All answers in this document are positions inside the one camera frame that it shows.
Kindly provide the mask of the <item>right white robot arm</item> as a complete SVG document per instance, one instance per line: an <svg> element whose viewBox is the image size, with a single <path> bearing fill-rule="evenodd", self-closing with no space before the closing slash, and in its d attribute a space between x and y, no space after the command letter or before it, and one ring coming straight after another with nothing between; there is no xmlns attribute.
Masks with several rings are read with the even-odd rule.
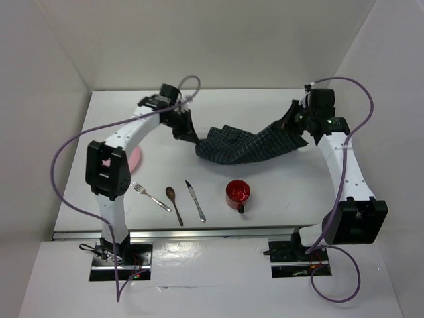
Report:
<svg viewBox="0 0 424 318"><path fill-rule="evenodd" d="M325 246L374 243L388 206L376 199L362 175L352 131L345 118L335 115L334 91L305 86L305 97L293 101L283 120L287 131L308 132L313 138L326 161L336 195L332 209L319 223L293 234L291 256L303 260Z"/></svg>

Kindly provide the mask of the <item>aluminium rail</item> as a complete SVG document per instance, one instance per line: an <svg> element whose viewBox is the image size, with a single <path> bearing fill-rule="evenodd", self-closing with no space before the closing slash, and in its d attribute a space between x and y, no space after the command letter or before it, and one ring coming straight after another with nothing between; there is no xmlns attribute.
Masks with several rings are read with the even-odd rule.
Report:
<svg viewBox="0 0 424 318"><path fill-rule="evenodd" d="M296 227L227 227L227 228L179 228L131 231L133 241L155 239L229 239L248 237L290 238ZM53 241L99 240L100 231L55 231Z"/></svg>
<svg viewBox="0 0 424 318"><path fill-rule="evenodd" d="M346 201L344 209L344 225L349 233L359 233L363 221L362 210L358 203L351 197Z"/></svg>

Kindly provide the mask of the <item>silver metal fork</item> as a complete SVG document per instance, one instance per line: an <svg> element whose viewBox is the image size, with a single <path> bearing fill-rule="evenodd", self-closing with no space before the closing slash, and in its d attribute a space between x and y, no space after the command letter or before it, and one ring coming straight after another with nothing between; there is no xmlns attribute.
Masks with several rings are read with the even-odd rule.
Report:
<svg viewBox="0 0 424 318"><path fill-rule="evenodd" d="M138 182L136 181L132 181L131 182L131 187L138 193L141 195L145 195L147 196L149 199L151 199L153 202L155 202L155 204L157 204L158 206L160 206L162 209L164 209L167 212L171 212L172 209L169 208L166 204L162 203L161 201L159 201L158 199L156 199L155 197L153 197L152 195L150 195L146 189L144 187L142 187Z"/></svg>

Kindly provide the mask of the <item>silver metal knife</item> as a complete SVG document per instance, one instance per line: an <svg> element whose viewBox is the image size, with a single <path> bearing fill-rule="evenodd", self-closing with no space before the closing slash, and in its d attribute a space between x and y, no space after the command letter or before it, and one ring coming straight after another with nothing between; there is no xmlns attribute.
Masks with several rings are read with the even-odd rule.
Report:
<svg viewBox="0 0 424 318"><path fill-rule="evenodd" d="M194 191L192 185L187 180L185 181L185 183L186 183L187 188L189 190L189 193L190 193L190 195L191 195L191 197L192 197L192 199L193 199L193 201L195 203L195 206L196 206L197 211L199 213L199 218L200 218L200 220L201 220L202 223L205 223L206 222L206 217L205 217L205 215L204 215L204 213L203 213L203 211L202 211L202 209L201 209L201 207L199 205L199 202L198 202L197 196L195 194L195 191Z"/></svg>

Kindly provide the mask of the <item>red ceramic mug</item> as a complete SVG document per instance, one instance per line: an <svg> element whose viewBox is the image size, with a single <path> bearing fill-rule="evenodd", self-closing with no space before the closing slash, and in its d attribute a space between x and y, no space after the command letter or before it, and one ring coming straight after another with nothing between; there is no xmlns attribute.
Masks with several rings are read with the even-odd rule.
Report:
<svg viewBox="0 0 424 318"><path fill-rule="evenodd" d="M251 194L250 186L244 180L231 180L225 188L225 199L231 209L244 214L245 205Z"/></svg>

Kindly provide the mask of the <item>right side aluminium rail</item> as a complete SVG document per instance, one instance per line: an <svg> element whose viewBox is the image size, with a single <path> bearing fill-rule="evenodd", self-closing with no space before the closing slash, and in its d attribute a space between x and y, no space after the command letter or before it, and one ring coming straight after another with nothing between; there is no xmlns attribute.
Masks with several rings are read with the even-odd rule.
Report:
<svg viewBox="0 0 424 318"><path fill-rule="evenodd" d="M351 197L346 201L344 209L344 225L349 233L359 233L363 221L362 210L358 203Z"/></svg>

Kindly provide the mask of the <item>front aluminium rail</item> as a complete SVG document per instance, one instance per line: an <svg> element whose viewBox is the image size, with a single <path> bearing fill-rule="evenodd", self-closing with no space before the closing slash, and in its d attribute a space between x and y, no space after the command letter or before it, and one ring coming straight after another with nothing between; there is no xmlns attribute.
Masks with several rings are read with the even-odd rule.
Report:
<svg viewBox="0 0 424 318"><path fill-rule="evenodd" d="M131 231L133 241L155 239L229 239L248 237L290 238L296 227L227 227L227 228L179 228ZM53 241L99 240L100 231L55 231Z"/></svg>

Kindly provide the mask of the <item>pink plastic plate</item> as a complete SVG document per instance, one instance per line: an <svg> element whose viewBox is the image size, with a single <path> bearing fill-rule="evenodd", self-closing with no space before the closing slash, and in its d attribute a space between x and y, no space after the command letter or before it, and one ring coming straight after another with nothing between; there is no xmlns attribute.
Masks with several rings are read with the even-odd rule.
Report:
<svg viewBox="0 0 424 318"><path fill-rule="evenodd" d="M142 158L142 151L140 147L137 146L127 160L130 173L133 173L137 169L138 164L141 161L141 158Z"/></svg>

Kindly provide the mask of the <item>brown wooden spoon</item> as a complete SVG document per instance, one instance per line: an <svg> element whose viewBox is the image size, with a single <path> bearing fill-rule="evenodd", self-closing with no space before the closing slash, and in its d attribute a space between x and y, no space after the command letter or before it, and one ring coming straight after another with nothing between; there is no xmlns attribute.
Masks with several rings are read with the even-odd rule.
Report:
<svg viewBox="0 0 424 318"><path fill-rule="evenodd" d="M183 220L181 218L181 215L180 215L180 213L178 211L178 208L176 206L176 195L175 195L175 191L174 191L174 189L172 187L167 187L166 188L166 196L172 202L172 205L174 206L174 210L176 212L178 223L182 227L184 225L184 223L183 223Z"/></svg>

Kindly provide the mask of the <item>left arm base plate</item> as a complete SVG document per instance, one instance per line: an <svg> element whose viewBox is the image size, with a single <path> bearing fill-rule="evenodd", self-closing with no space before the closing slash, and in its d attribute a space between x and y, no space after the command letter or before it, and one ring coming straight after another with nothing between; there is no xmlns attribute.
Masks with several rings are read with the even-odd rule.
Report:
<svg viewBox="0 0 424 318"><path fill-rule="evenodd" d="M113 253L103 250L99 244L90 246L80 244L79 249L93 254L91 261L91 270L89 275L90 282L106 282L115 280ZM152 263L151 244L136 244L130 248L129 255L123 259L117 257L117 271L119 281L131 280L150 280Z"/></svg>

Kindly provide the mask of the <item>dark checkered cloth placemat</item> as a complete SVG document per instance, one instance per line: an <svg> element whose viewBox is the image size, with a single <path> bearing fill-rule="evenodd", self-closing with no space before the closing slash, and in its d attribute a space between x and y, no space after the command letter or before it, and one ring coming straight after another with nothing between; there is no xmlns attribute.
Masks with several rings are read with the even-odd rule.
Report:
<svg viewBox="0 0 424 318"><path fill-rule="evenodd" d="M307 145L301 136L286 131L280 122L274 121L256 134L229 125L213 127L196 144L195 153L212 163L235 165L263 162Z"/></svg>

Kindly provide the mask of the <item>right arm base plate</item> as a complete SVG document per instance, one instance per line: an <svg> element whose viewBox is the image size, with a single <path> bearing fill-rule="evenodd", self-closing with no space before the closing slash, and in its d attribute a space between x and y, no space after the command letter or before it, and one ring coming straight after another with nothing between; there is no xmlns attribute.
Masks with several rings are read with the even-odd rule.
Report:
<svg viewBox="0 0 424 318"><path fill-rule="evenodd" d="M332 275L328 254L323 249L306 255L294 250L289 241L270 241L263 255L270 258L273 278L309 277L314 270L316 276Z"/></svg>

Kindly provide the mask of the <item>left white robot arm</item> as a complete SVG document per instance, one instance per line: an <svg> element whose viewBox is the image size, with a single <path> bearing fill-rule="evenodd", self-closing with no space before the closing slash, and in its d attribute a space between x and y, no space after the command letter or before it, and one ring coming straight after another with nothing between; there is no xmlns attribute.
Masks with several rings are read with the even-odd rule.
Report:
<svg viewBox="0 0 424 318"><path fill-rule="evenodd" d="M101 247L116 264L131 256L130 233L125 223L124 195L131 184L128 159L141 141L159 125L191 134L193 125L187 104L196 94L180 99L181 91L164 84L159 93L138 102L131 120L103 142L87 147L85 181L94 193L99 215L105 220Z"/></svg>

